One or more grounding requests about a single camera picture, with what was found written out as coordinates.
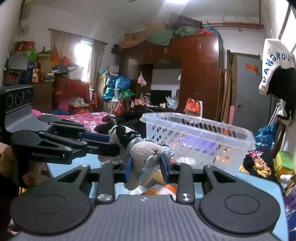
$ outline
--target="white laundry basket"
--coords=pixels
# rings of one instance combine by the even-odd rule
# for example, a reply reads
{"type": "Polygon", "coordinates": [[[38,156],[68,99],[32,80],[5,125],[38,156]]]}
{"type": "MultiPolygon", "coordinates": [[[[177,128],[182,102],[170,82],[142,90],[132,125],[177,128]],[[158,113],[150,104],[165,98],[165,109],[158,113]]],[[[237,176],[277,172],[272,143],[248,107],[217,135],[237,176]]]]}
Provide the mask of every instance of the white laundry basket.
{"type": "Polygon", "coordinates": [[[164,112],[145,113],[141,121],[147,138],[169,145],[174,160],[194,158],[197,169],[210,164],[235,176],[246,152],[255,149],[251,131],[213,120],[164,112]]]}

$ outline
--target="blue table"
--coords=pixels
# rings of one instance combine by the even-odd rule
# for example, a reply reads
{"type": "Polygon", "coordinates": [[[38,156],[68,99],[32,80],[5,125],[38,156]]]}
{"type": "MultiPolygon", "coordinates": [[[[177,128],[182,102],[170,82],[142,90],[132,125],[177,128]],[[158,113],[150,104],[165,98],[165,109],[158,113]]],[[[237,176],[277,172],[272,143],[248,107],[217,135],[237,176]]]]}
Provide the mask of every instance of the blue table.
{"type": "MultiPolygon", "coordinates": [[[[48,167],[49,167],[49,172],[51,176],[57,177],[82,164],[88,164],[91,166],[91,168],[100,168],[102,166],[102,163],[98,160],[97,155],[87,154],[85,157],[76,158],[75,160],[73,160],[73,163],[71,165],[48,164],[48,167]]],[[[288,239],[287,220],[285,215],[284,202],[283,202],[283,198],[282,198],[282,194],[279,186],[273,182],[270,182],[261,178],[253,177],[250,175],[246,175],[243,173],[238,173],[237,178],[269,193],[278,201],[281,208],[281,215],[276,224],[276,227],[274,228],[273,234],[282,241],[288,241],[289,239],[288,239]]],[[[94,198],[96,186],[97,186],[97,183],[93,183],[89,197],[94,198]]],[[[201,184],[195,183],[194,187],[195,187],[195,197],[196,198],[203,197],[201,184]]],[[[116,198],[118,197],[119,194],[137,195],[137,194],[141,194],[144,190],[145,190],[144,187],[138,187],[134,191],[129,191],[124,188],[124,185],[122,183],[117,183],[115,185],[116,198]]]]}

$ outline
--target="gray door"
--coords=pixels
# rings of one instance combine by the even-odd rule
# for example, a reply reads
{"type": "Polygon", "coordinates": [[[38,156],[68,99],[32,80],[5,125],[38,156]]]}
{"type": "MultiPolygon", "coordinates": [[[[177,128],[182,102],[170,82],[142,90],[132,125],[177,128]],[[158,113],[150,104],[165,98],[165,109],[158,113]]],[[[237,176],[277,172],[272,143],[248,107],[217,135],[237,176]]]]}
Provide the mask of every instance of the gray door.
{"type": "Polygon", "coordinates": [[[262,80],[262,61],[237,56],[237,97],[233,125],[253,133],[268,124],[270,95],[259,93],[262,80]],[[250,69],[258,67],[258,72],[250,69]]]}

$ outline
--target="pink bedsheet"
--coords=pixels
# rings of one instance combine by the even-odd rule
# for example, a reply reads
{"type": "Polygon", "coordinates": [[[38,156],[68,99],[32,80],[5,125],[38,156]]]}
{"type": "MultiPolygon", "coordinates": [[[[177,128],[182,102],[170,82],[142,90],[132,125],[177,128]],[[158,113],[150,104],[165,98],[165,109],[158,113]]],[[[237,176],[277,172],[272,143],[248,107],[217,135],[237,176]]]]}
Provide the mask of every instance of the pink bedsheet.
{"type": "MultiPolygon", "coordinates": [[[[35,116],[40,116],[42,113],[37,110],[32,110],[32,114],[35,116]]],[[[84,124],[84,127],[90,129],[92,132],[94,128],[98,125],[104,124],[102,118],[107,115],[106,112],[94,112],[94,113],[85,113],[85,114],[77,114],[77,115],[55,115],[61,117],[66,120],[76,121],[84,124]]]]}

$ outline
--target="brown wooden wardrobe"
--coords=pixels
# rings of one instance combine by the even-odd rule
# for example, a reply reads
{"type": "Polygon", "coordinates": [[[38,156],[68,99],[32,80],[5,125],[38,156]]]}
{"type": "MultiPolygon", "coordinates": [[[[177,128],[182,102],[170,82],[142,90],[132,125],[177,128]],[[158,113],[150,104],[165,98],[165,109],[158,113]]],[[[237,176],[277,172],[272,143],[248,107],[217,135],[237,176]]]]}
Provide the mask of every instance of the brown wooden wardrobe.
{"type": "Polygon", "coordinates": [[[123,49],[119,75],[131,79],[135,98],[140,93],[150,93],[153,63],[157,61],[181,61],[180,97],[177,112],[183,113],[188,97],[199,92],[203,101],[203,118],[215,119],[219,69],[223,66],[223,46],[218,35],[196,35],[172,38],[168,46],[144,41],[135,47],[123,49]],[[137,83],[140,72],[147,86],[137,83]]]}

